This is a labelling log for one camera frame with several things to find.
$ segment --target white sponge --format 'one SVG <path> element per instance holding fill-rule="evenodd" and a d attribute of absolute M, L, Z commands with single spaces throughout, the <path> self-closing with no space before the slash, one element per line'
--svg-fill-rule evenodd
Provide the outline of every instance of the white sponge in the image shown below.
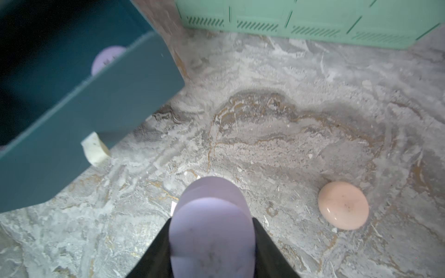
<path fill-rule="evenodd" d="M 92 132 L 81 142 L 86 159 L 91 165 L 97 167 L 111 155 L 107 146 L 101 141 L 99 135 Z"/>

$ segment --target purple round object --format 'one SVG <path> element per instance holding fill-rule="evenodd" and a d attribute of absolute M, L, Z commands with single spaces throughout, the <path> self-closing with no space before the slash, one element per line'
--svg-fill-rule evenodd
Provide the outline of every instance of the purple round object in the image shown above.
<path fill-rule="evenodd" d="M 125 50 L 127 49 L 120 45 L 109 46 L 102 50 L 96 58 L 94 58 L 93 65 L 91 66 L 91 75 L 96 75 L 106 65 L 124 53 Z"/>
<path fill-rule="evenodd" d="M 176 278 L 252 278 L 255 229 L 243 194 L 220 177 L 193 182 L 181 195 L 169 228 Z"/>

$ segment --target mint green crate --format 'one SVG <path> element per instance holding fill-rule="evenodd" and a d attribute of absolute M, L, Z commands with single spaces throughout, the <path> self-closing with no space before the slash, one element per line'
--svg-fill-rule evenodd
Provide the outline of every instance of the mint green crate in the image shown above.
<path fill-rule="evenodd" d="M 445 21 L 445 0 L 175 0 L 187 28 L 404 49 Z"/>

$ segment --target teal box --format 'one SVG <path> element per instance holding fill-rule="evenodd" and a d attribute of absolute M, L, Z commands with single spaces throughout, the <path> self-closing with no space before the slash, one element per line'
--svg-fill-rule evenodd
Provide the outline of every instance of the teal box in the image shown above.
<path fill-rule="evenodd" d="M 45 202 L 183 86 L 161 36 L 129 0 L 0 4 L 0 212 Z M 101 50 L 126 51 L 98 74 Z"/>

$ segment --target gray marble surface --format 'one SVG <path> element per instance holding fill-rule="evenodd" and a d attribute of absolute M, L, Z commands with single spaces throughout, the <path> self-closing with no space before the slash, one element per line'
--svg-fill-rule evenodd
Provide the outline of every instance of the gray marble surface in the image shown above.
<path fill-rule="evenodd" d="M 136 3 L 186 86 L 103 166 L 0 214 L 0 277 L 124 277 L 210 175 L 239 186 L 302 277 L 444 277 L 444 27 L 396 51 L 186 30 L 172 0 Z M 318 211 L 337 180 L 369 201 L 361 229 Z"/>

